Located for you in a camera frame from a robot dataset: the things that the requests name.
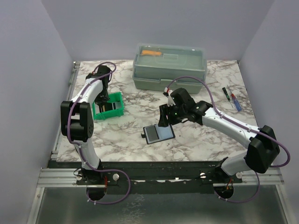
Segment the green plastic bin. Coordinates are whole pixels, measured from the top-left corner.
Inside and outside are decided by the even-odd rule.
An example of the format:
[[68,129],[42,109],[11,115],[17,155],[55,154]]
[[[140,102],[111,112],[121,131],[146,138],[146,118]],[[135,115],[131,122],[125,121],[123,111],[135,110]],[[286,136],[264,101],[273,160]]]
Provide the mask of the green plastic bin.
[[109,94],[110,100],[108,101],[109,103],[116,102],[116,101],[121,101],[123,110],[113,110],[113,111],[108,111],[108,112],[99,112],[99,107],[93,102],[92,104],[92,109],[93,109],[93,119],[94,120],[106,120],[108,118],[113,118],[113,117],[120,117],[124,114],[124,103],[122,100],[122,94],[121,92],[115,92]]

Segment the black card holder wallet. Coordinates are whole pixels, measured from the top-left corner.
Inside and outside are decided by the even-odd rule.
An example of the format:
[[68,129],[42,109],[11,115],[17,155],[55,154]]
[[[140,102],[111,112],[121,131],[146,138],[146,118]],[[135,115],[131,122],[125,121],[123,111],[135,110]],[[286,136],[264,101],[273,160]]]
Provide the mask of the black card holder wallet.
[[143,127],[141,137],[146,140],[147,144],[153,144],[175,138],[175,133],[171,125],[159,127],[158,124]]

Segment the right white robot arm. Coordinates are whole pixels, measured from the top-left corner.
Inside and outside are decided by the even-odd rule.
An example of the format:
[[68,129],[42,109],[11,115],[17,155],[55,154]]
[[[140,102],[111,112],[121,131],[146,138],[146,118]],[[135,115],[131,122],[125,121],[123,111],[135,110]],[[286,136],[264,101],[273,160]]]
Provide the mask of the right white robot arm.
[[278,156],[280,150],[274,131],[269,126],[251,126],[216,112],[215,106],[206,101],[195,102],[184,88],[166,90],[163,94],[168,101],[159,107],[159,127],[190,121],[213,128],[247,149],[245,153],[220,161],[215,168],[217,181],[225,183],[236,173],[249,170],[264,174]]

